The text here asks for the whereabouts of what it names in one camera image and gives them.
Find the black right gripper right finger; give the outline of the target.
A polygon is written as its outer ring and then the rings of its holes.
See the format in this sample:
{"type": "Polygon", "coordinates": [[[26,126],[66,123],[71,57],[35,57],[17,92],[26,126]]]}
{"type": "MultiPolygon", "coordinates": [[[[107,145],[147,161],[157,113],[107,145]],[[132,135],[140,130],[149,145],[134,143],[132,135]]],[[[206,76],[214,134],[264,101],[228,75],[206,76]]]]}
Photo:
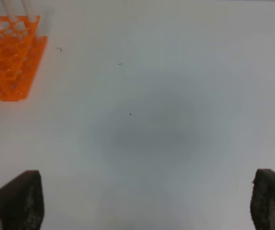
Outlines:
{"type": "Polygon", "coordinates": [[[275,230],[275,171],[258,169],[253,180],[250,202],[256,230],[275,230]]]}

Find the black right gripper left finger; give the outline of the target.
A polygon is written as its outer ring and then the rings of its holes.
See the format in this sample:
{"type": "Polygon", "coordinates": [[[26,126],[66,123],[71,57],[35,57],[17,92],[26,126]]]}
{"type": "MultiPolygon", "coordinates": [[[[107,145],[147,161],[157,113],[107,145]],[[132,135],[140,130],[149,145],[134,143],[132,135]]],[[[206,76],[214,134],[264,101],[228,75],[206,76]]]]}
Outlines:
{"type": "Polygon", "coordinates": [[[41,174],[27,170],[0,188],[0,230],[39,230],[44,219],[41,174]]]}

